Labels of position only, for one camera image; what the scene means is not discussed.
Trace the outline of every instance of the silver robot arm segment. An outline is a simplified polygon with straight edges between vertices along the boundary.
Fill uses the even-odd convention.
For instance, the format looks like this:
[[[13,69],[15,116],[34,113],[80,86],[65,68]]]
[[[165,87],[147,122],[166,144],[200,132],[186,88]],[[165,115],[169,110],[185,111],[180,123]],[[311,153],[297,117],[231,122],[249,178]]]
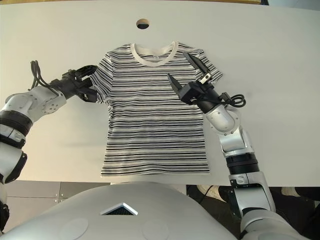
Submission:
[[[241,236],[244,240],[299,239],[299,235],[281,216],[276,207],[258,161],[248,133],[241,127],[240,114],[236,108],[246,104],[242,94],[230,97],[226,92],[218,95],[209,83],[212,74],[198,58],[188,53],[184,56],[203,75],[184,86],[170,74],[168,80],[179,99],[196,104],[218,135],[222,153],[229,169],[229,204],[234,215],[241,218]]]
[[[250,137],[241,127],[236,108],[219,104],[205,117],[219,137],[230,171],[229,180],[234,187],[229,196],[232,211],[241,217],[253,209],[275,212],[268,184],[263,172],[259,171]]]
[[[48,84],[41,77],[38,62],[32,61],[34,81],[31,89],[6,99],[0,111],[0,231],[9,217],[4,184],[17,179],[27,161],[22,147],[31,126],[41,117],[56,112],[74,95],[86,102],[96,102],[97,93],[90,88],[90,78],[83,79],[96,69],[89,65],[69,70],[61,80],[55,79]]]

